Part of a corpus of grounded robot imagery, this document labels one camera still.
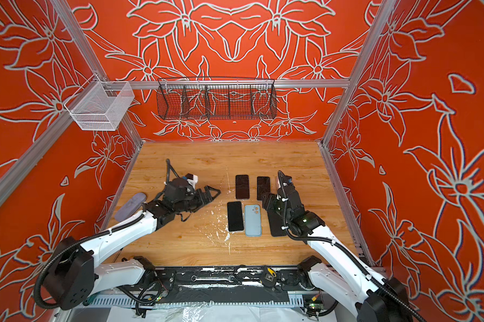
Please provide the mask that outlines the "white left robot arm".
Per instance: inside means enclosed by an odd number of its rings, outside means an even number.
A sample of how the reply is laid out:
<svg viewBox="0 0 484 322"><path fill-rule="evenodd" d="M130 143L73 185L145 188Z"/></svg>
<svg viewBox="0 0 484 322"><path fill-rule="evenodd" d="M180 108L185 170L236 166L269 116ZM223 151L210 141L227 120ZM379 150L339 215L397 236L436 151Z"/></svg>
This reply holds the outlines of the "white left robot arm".
<svg viewBox="0 0 484 322"><path fill-rule="evenodd" d="M90 295L111 288L136 285L150 270L149 264L134 259L124 264L105 264L115 252L161 229L175 217L187 219L212 203L221 191L211 186L194 189L186 182L165 189L136 214L93 236L64 238L39 272L32 297L42 309L70 310Z"/></svg>

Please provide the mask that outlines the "black phone case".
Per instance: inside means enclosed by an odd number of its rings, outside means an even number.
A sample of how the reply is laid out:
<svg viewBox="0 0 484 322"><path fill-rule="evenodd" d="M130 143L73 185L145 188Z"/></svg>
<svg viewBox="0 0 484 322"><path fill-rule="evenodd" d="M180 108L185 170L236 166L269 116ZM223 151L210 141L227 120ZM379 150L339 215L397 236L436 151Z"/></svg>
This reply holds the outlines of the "black phone case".
<svg viewBox="0 0 484 322"><path fill-rule="evenodd" d="M268 212L268 222L270 226L270 234L272 237L286 236L286 232L282 229L282 218L274 211Z"/></svg>

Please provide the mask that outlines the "black phone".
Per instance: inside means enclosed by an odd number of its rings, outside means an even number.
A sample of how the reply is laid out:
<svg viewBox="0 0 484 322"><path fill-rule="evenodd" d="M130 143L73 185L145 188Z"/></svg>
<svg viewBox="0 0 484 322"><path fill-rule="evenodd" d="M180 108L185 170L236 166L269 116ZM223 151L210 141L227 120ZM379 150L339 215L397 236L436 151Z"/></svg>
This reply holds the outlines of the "black phone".
<svg viewBox="0 0 484 322"><path fill-rule="evenodd" d="M270 177L257 177L257 200L263 201L270 191Z"/></svg>
<svg viewBox="0 0 484 322"><path fill-rule="evenodd" d="M227 219L229 232L242 232L244 230L243 210L240 201L227 203Z"/></svg>
<svg viewBox="0 0 484 322"><path fill-rule="evenodd" d="M235 197L237 200L248 200L250 198L250 178L247 174L235 176Z"/></svg>

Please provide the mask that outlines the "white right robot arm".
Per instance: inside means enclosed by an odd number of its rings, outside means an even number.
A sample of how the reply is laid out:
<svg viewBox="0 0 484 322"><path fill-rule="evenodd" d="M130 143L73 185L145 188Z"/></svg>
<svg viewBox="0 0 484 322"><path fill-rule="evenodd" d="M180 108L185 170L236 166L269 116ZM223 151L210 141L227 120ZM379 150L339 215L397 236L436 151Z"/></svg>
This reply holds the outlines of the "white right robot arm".
<svg viewBox="0 0 484 322"><path fill-rule="evenodd" d="M423 321L410 306L405 286L387 279L349 251L315 213L305 209L294 185L263 198L263 208L276 214L280 229L304 242L319 256L302 262L311 284L330 295L356 321Z"/></svg>

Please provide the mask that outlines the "light grey phone case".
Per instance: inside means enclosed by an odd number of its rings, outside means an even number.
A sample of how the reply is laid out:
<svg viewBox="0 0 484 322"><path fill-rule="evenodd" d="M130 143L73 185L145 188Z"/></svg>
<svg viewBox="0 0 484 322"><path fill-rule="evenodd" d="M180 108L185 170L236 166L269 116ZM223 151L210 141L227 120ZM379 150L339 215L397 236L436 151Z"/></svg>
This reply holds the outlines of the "light grey phone case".
<svg viewBox="0 0 484 322"><path fill-rule="evenodd" d="M245 234L248 237L262 235L262 217L259 205L246 205L244 207Z"/></svg>

